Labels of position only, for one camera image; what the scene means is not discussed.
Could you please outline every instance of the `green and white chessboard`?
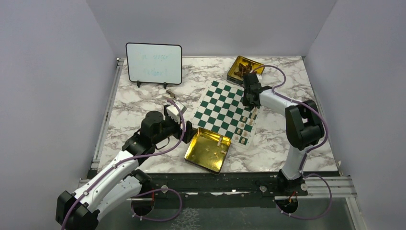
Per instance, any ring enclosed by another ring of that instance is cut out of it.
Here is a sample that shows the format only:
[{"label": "green and white chessboard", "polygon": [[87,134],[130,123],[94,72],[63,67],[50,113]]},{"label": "green and white chessboard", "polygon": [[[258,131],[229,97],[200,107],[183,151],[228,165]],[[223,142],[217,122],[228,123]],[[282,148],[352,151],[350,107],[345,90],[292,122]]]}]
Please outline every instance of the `green and white chessboard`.
[{"label": "green and white chessboard", "polygon": [[236,86],[213,81],[200,98],[192,123],[231,138],[231,144],[248,148],[262,107],[253,111],[245,108],[243,93]]}]

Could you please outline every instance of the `screw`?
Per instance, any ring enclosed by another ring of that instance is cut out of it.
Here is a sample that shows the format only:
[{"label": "screw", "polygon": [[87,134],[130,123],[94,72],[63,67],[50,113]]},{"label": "screw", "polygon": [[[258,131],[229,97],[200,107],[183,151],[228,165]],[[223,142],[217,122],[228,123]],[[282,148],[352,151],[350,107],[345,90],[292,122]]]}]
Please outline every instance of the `screw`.
[{"label": "screw", "polygon": [[301,188],[303,191],[307,191],[307,185],[306,185],[306,184],[301,184],[301,185],[300,185],[300,188]]},{"label": "screw", "polygon": [[168,189],[168,187],[167,187],[166,185],[163,185],[161,188],[162,188],[162,189]]},{"label": "screw", "polygon": [[266,187],[263,186],[263,185],[261,185],[261,186],[259,187],[259,189],[261,190],[261,192],[266,192]]}]

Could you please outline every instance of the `marble tabletop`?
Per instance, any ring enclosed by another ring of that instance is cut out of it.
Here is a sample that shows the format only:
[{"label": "marble tabletop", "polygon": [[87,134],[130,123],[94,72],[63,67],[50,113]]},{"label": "marble tabletop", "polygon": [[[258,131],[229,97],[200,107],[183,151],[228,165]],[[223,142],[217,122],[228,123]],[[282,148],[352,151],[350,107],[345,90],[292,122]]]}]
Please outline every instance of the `marble tabletop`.
[{"label": "marble tabletop", "polygon": [[[301,57],[248,57],[254,61],[275,65],[287,75],[287,82],[280,93],[297,100],[313,99],[314,95]],[[193,109],[204,92],[208,81],[226,82],[226,73],[236,57],[184,57],[182,59],[182,84],[169,85],[179,102],[187,107],[184,114],[191,120]],[[265,69],[262,86],[274,86],[283,76],[274,69]],[[145,114],[152,110],[163,113],[166,104],[165,89],[159,84],[142,84],[138,88],[128,78],[126,62],[120,76],[117,94],[101,153],[99,170],[104,168],[120,151],[124,142],[139,129]],[[282,115],[263,108],[257,118],[258,128],[249,149],[231,145],[221,172],[275,172],[282,168],[288,154],[289,142],[286,138],[285,119]],[[167,147],[176,143],[170,138]],[[140,169],[147,173],[203,173],[206,172],[184,159],[188,144],[183,142],[172,152],[148,158]],[[337,167],[329,143],[310,152],[305,171],[336,171]]]}]

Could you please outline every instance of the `gold tin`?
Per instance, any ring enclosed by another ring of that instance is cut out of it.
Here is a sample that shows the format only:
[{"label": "gold tin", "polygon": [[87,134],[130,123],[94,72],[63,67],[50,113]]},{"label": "gold tin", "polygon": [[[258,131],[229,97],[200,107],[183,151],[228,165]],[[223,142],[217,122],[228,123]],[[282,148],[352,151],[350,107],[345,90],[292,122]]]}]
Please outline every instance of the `gold tin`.
[{"label": "gold tin", "polygon": [[230,144],[230,138],[198,128],[186,151],[185,160],[219,174]]},{"label": "gold tin", "polygon": [[[238,56],[234,64],[231,66],[231,69],[227,73],[227,80],[240,86],[243,85],[242,77],[235,74],[235,72],[238,72],[238,66],[240,63],[244,66],[248,66],[248,64],[250,63],[252,69],[263,66],[263,64],[259,62],[250,60],[243,56]],[[264,68],[260,68],[256,71],[258,74],[262,74],[264,72]]]}]

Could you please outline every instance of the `gray wall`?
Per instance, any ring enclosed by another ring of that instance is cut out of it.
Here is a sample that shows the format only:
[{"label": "gray wall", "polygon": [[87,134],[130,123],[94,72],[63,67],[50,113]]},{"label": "gray wall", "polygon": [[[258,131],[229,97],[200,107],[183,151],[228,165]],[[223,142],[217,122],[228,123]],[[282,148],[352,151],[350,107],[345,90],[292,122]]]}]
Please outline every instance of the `gray wall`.
[{"label": "gray wall", "polygon": [[58,195],[90,167],[115,56],[85,0],[1,1],[0,31],[0,229],[57,229]]},{"label": "gray wall", "polygon": [[306,55],[336,0],[87,0],[110,46],[179,44],[184,55]]},{"label": "gray wall", "polygon": [[305,59],[372,230],[404,229],[406,1],[338,0]]}]

